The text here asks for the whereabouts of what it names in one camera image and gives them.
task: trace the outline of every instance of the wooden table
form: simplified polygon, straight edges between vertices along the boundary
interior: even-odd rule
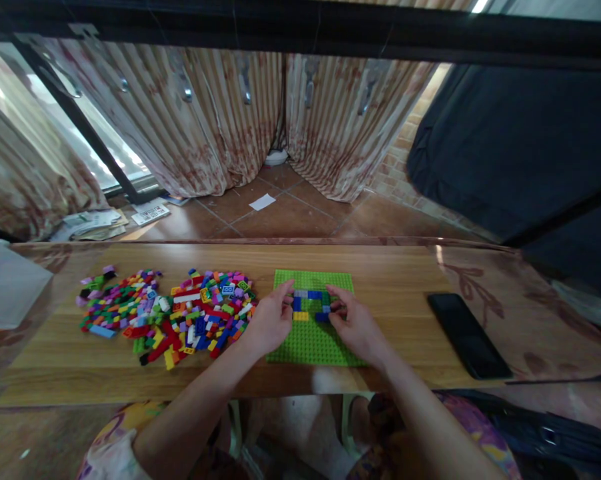
[[[160,289],[179,285],[191,267],[240,270],[260,297],[273,287],[275,269],[348,272],[358,298],[376,317],[389,342],[432,388],[477,388],[502,382],[471,378],[426,302],[431,292],[452,291],[424,247],[330,245],[136,245],[111,246],[93,266],[114,264],[122,278],[140,269],[163,272]],[[140,367],[131,341],[106,340],[79,330],[83,309],[69,295],[6,370],[0,407],[124,403],[173,399],[212,360],[196,353],[174,370],[164,362]],[[247,374],[236,397],[277,397],[382,391],[370,368],[266,363]]]

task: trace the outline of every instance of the pile of lego bricks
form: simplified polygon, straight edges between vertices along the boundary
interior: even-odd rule
[[[218,358],[226,345],[237,341],[255,311],[252,282],[240,272],[189,270],[189,279],[158,294],[159,271],[140,270],[117,285],[104,287],[115,276],[109,265],[103,275],[82,280],[85,288],[76,298],[88,307],[80,327],[105,338],[118,331],[133,340],[141,365],[165,357],[167,370],[187,355],[211,351]]]
[[[293,320],[309,321],[309,312],[302,311],[302,299],[320,300],[322,302],[322,312],[316,313],[316,322],[331,323],[329,322],[329,314],[332,311],[332,299],[328,293],[318,290],[295,290],[293,292]]]

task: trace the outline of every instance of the black phone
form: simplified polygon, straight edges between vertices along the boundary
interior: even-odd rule
[[[429,305],[469,374],[478,380],[513,376],[507,363],[463,299],[455,293],[432,293]]]

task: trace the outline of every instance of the floral curtain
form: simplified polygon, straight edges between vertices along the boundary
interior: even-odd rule
[[[359,0],[359,3],[371,2]],[[474,2],[379,0],[373,3],[460,10],[468,9]],[[358,115],[377,59],[320,57],[309,109],[305,106],[307,60],[307,56],[295,54],[287,60],[285,114],[289,163],[327,198],[351,202],[380,166],[437,64],[384,62],[367,111]]]
[[[42,240],[98,208],[107,202],[91,172],[0,58],[0,229]]]
[[[232,51],[177,48],[193,99],[158,45],[104,43],[105,55],[76,40],[47,40],[85,94],[159,183],[183,197],[221,195],[252,181],[274,140],[281,109],[282,55],[247,53],[251,105]],[[118,69],[129,91],[118,88]]]

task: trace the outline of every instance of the green lego baseplate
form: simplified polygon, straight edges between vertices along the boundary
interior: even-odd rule
[[[321,291],[324,301],[302,299],[302,311],[309,312],[309,321],[294,321],[293,328],[280,347],[267,355],[272,363],[305,363],[310,365],[339,365],[363,367],[366,365],[345,345],[329,323],[317,323],[315,314],[322,311],[323,303],[329,304],[325,285],[335,285],[351,292],[354,282],[349,273],[313,272],[300,270],[276,270],[273,288],[289,279],[295,279],[293,287],[298,290]]]

